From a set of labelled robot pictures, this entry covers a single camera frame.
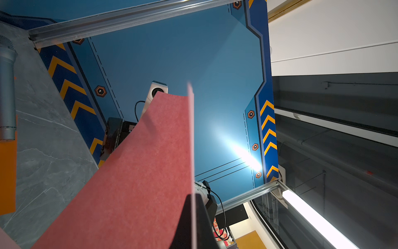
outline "metal rail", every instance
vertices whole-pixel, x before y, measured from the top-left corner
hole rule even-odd
[[[398,137],[275,108],[275,114],[398,147]]]
[[[162,0],[30,29],[37,48],[134,27],[229,4],[234,0]]]
[[[230,209],[237,207],[245,202],[248,202],[252,199],[262,196],[263,194],[269,193],[269,192],[273,191],[274,189],[277,189],[279,186],[280,186],[279,181],[269,182],[269,183],[264,184],[261,187],[252,189],[246,193],[238,195],[237,197],[229,199],[222,203],[222,205],[224,206],[224,211],[230,210]],[[216,215],[220,214],[220,213],[222,213],[221,204],[219,204],[217,207]]]

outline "yellow trim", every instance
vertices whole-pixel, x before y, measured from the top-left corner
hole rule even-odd
[[[104,160],[100,160],[99,164],[98,164],[98,168],[101,168],[101,166],[103,165],[104,162],[105,162]]]
[[[271,107],[272,110],[274,110],[274,105],[273,105],[270,101],[267,100],[267,101],[264,103],[263,107],[261,108],[260,116],[263,115],[263,112],[265,111],[265,108],[266,108],[267,106]]]
[[[68,63],[64,62],[63,60],[53,56],[51,59],[51,62],[50,62],[50,66],[49,66],[49,74],[50,74],[51,78],[54,76],[55,68],[57,67],[57,65],[63,66],[64,68],[68,69],[69,71],[76,73],[76,70],[74,69],[73,66],[71,66]]]
[[[268,135],[271,134],[272,136],[276,137],[276,133],[275,131],[268,129],[267,134],[265,135],[265,137],[263,138],[263,143],[265,143],[265,140],[267,139]]]
[[[62,48],[63,50],[66,50],[63,43],[55,44],[55,45],[58,46],[58,47],[60,47],[60,48]]]
[[[88,112],[91,112],[92,114],[96,115],[96,112],[94,111],[93,108],[86,106],[85,104],[82,104],[80,102],[78,102],[77,100],[75,100],[75,103],[73,104],[73,108],[72,111],[70,112],[70,115],[72,116],[72,119],[75,119],[77,111],[79,110],[79,108],[82,108]]]
[[[271,117],[270,115],[268,115],[268,116],[265,118],[265,120],[264,120],[264,122],[263,122],[263,125],[261,125],[261,130],[264,129],[265,124],[266,124],[268,121],[271,121],[272,123],[275,124],[275,119],[274,119],[273,117]]]
[[[64,83],[62,84],[61,91],[59,92],[62,99],[65,98],[66,92],[68,91],[69,88],[73,88],[76,91],[81,92],[84,95],[87,95],[86,91],[83,88],[81,88],[80,86],[73,84],[72,82],[70,82],[68,80],[64,80]]]
[[[267,154],[268,150],[269,150],[271,147],[273,147],[273,148],[276,149],[276,150],[278,149],[278,148],[276,147],[276,145],[275,145],[273,142],[270,142],[270,143],[268,144],[267,148],[265,149],[264,156]]]
[[[267,173],[267,178],[268,178],[268,176],[269,176],[269,174],[271,174],[271,171],[272,170],[275,170],[276,172],[279,172],[279,169],[277,168],[277,167],[275,167],[275,166],[271,166],[271,168],[268,170],[268,173]]]
[[[90,147],[91,154],[93,154],[94,150],[96,150],[97,144],[102,145],[102,141],[99,140],[98,138],[94,138],[93,142],[91,143],[91,147]]]

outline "black cable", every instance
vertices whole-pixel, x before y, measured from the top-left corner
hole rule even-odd
[[[138,117],[137,117],[137,104],[138,104],[139,102],[145,103],[145,101],[140,100],[140,101],[138,101],[137,103],[135,103],[135,106],[134,106],[134,114],[135,114],[135,118],[137,119],[137,123],[138,123]]]
[[[224,213],[224,229],[222,230],[222,234],[218,235],[217,232],[216,232],[216,229],[215,229],[215,227],[214,227],[214,221],[213,221],[213,230],[214,230],[214,232],[216,233],[216,235],[217,235],[217,237],[218,237],[219,239],[221,239],[221,240],[223,240],[223,241],[226,241],[226,240],[229,239],[229,236],[230,236],[230,235],[228,235],[228,237],[226,237],[226,238],[222,238],[222,237],[221,237],[221,236],[224,234],[225,229],[226,229],[225,211],[224,211],[224,206],[222,205],[221,198],[220,198],[216,193],[214,193],[213,190],[208,189],[208,188],[206,188],[206,189],[209,190],[210,192],[212,192],[213,194],[215,194],[215,195],[218,197],[218,199],[220,200],[221,207],[222,207],[222,212]]]

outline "red paper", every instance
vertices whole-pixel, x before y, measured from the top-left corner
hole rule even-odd
[[[191,192],[190,160],[187,97],[158,92],[32,248],[169,248]]]
[[[0,248],[1,249],[21,249],[15,242],[12,240],[8,234],[6,234],[3,229],[0,228]]]

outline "white wall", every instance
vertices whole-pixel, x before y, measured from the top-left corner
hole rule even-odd
[[[312,0],[269,24],[272,75],[398,71],[397,13],[397,0]]]
[[[275,241],[255,214],[253,206],[249,202],[243,203],[243,206],[249,218],[229,226],[234,238],[237,239],[256,231],[267,249],[278,249],[279,247],[277,247]]]
[[[275,241],[268,233],[259,217],[255,214],[253,206],[249,202],[243,203],[243,206],[245,207],[246,213],[249,216],[249,220],[251,221],[253,228],[256,230],[265,247],[267,249],[278,249],[279,247],[276,245]]]
[[[268,0],[267,1],[267,11],[270,12],[271,10],[275,9],[282,3],[284,3],[286,0]]]
[[[235,239],[240,238],[255,230],[252,225],[251,219],[242,220],[241,222],[230,225],[229,228]]]

